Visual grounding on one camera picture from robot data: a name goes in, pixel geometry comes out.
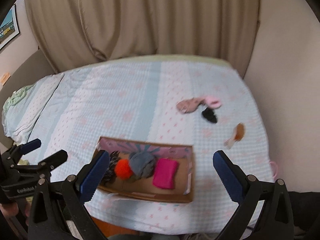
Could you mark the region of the person's left hand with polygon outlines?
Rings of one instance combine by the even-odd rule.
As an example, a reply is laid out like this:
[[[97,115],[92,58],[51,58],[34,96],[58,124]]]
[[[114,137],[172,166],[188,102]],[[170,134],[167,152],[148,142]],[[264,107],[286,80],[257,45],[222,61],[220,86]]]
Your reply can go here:
[[[17,203],[1,204],[0,208],[5,218],[15,217],[19,212]],[[24,215],[27,218],[30,216],[30,208],[31,208],[31,204],[29,202],[26,202],[23,210],[24,210]]]

